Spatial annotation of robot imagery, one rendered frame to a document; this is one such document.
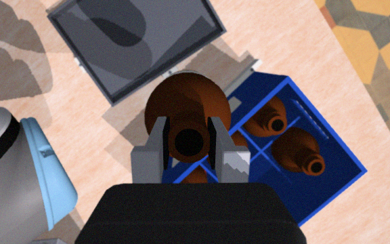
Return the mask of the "brown glass bottle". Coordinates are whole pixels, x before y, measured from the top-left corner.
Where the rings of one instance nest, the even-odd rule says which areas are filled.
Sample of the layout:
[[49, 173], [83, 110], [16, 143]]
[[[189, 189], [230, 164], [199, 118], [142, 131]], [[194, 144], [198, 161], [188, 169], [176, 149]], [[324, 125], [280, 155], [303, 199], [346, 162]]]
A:
[[293, 124], [266, 151], [287, 171], [318, 176], [325, 170], [317, 140]]
[[206, 170], [198, 165], [180, 183], [208, 183]]
[[283, 102], [274, 95], [242, 126], [251, 135], [262, 138], [283, 133], [287, 127]]
[[[246, 139], [238, 129], [230, 137], [236, 146], [246, 146], [248, 148]], [[207, 157], [206, 160], [209, 163], [209, 165], [211, 165], [209, 161], [209, 157]]]
[[232, 115], [226, 95], [214, 81], [195, 70], [180, 70], [161, 81], [148, 98], [144, 112], [148, 135], [157, 117], [170, 117], [169, 156], [195, 163], [210, 149], [208, 117], [219, 117], [229, 132]]

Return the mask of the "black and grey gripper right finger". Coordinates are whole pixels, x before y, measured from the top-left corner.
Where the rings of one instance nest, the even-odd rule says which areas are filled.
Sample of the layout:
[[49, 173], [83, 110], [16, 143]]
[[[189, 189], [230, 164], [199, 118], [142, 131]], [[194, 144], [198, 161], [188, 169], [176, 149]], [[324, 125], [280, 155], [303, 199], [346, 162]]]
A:
[[209, 161], [218, 182], [248, 182], [251, 156], [248, 148], [234, 144], [219, 117], [208, 117], [207, 129], [210, 134]]

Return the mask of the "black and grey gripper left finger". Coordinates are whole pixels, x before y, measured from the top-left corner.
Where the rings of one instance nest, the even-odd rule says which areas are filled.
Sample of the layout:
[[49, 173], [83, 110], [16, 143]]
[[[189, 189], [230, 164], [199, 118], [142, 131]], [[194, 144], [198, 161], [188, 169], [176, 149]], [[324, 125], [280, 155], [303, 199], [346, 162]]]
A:
[[132, 183], [162, 183], [169, 161], [170, 117], [158, 117], [145, 146], [131, 151]]

